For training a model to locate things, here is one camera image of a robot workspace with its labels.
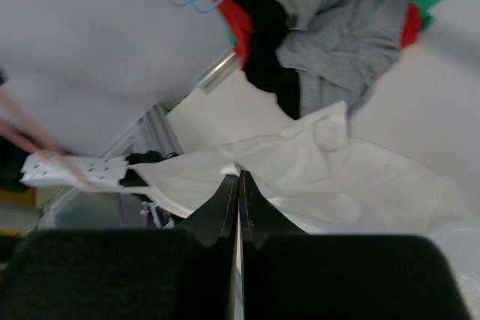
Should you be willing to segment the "white tank top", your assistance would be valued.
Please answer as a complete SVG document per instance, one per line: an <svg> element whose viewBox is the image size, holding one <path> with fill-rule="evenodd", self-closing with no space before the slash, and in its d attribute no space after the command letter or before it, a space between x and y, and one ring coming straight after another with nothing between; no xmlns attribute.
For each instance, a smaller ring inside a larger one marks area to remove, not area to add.
<svg viewBox="0 0 480 320"><path fill-rule="evenodd" d="M180 217L208 200L225 175L243 170L273 206L310 233L426 235L471 217L452 179L349 138L342 102L272 135L134 166L154 200Z"/></svg>

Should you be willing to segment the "pink hanger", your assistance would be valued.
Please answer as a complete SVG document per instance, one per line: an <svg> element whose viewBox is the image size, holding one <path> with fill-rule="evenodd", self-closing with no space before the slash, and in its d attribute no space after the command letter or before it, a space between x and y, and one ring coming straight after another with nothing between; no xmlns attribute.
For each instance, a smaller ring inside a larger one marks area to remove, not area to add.
<svg viewBox="0 0 480 320"><path fill-rule="evenodd" d="M70 173L75 177L77 182L81 185L81 189L88 192L92 192L95 187L86 176L69 160L63 150L56 144L56 142L45 133L35 122L34 119L29 116L21 106L11 97L11 95L5 90L4 86L1 86L1 105L21 123L25 129L29 131L29 134L34 139L34 142L27 139L24 135L13 129L12 126L4 121L1 121L1 135L7 140L11 141L17 147L30 154L37 154L45 161L49 161L46 153L52 153L57 156L58 161L65 169L68 169Z"/></svg>

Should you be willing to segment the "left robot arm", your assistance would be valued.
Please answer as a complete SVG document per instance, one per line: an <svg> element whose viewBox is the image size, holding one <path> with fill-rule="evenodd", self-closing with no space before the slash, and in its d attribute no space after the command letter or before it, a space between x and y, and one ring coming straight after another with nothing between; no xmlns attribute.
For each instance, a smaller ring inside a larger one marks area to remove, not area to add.
<svg viewBox="0 0 480 320"><path fill-rule="evenodd" d="M25 191L29 188L71 185L91 192L132 193L148 189L135 171L139 164L159 163L165 157L157 151L131 153L120 157L88 158L72 156L37 126L8 94L7 76L1 72L1 107L30 129L26 135L1 122L1 189Z"/></svg>

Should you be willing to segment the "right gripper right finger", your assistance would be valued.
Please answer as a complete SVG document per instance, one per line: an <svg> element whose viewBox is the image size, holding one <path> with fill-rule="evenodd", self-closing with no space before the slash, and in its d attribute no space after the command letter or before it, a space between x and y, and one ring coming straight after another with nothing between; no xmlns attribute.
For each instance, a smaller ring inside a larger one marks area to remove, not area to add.
<svg viewBox="0 0 480 320"><path fill-rule="evenodd" d="M307 235L264 197L248 171L239 179L239 216L244 251L259 250L271 236Z"/></svg>

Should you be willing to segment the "black tank top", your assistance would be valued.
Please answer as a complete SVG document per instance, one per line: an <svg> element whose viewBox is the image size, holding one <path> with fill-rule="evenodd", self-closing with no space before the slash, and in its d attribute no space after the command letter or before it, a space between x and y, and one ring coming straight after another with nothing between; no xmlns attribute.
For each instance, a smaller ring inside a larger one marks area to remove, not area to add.
<svg viewBox="0 0 480 320"><path fill-rule="evenodd" d="M300 118L299 75L282 67L276 55L288 33L285 10L275 0L234 1L250 14L254 26L252 52L244 69L248 82L275 94L278 106L290 118Z"/></svg>

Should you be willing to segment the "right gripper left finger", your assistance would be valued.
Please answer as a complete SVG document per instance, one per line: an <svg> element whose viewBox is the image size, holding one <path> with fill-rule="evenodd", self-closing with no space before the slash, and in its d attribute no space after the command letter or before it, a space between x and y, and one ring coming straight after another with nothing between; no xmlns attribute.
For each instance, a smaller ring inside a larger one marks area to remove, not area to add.
<svg viewBox="0 0 480 320"><path fill-rule="evenodd" d="M185 218L176 229L189 231L203 247L221 239L235 240L238 218L239 178L227 175L214 195Z"/></svg>

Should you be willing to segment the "grey tank top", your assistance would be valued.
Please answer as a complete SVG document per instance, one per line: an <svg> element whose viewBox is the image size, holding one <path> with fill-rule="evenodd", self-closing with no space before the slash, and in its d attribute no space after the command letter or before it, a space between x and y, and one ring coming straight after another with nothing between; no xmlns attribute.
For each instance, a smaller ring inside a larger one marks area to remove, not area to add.
<svg viewBox="0 0 480 320"><path fill-rule="evenodd" d="M260 36L245 76L291 118L338 101L349 111L398 60L407 0L275 0L286 36Z"/></svg>

